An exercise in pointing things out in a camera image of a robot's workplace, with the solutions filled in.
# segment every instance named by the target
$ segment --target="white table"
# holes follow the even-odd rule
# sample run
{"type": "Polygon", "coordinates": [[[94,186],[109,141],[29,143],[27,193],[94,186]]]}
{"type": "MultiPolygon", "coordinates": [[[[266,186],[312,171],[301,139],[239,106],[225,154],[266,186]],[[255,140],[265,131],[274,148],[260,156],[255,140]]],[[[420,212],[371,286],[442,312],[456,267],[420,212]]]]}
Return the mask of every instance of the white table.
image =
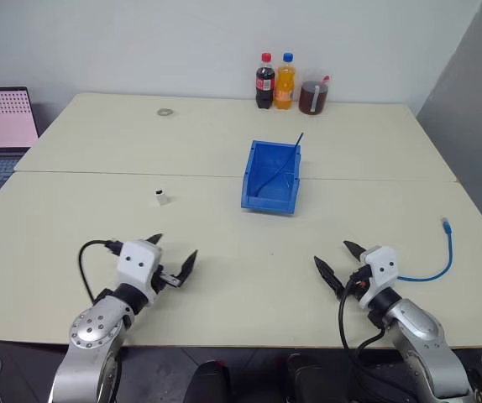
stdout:
{"type": "Polygon", "coordinates": [[[408,107],[329,103],[321,115],[254,100],[84,93],[17,165],[20,171],[243,175],[252,140],[295,143],[301,178],[455,181],[408,107]],[[175,111],[161,117],[163,107],[175,111]]]}
{"type": "MultiPolygon", "coordinates": [[[[128,345],[340,347],[338,302],[313,255],[345,280],[358,263],[344,239],[387,244],[403,275],[432,275],[447,261],[445,216],[452,269],[396,290],[434,314],[452,346],[482,346],[482,217],[460,184],[303,180],[293,217],[247,212],[240,192],[238,178],[16,173],[0,191],[0,340],[67,343],[89,306],[79,247],[162,232],[168,270],[194,249],[197,264],[182,289],[143,311],[128,345]],[[158,187],[171,197],[162,207],[158,187]]],[[[100,246],[86,253],[95,293],[112,285],[115,262],[100,246]]],[[[376,333],[355,302],[348,308],[352,344],[376,333]]]]}

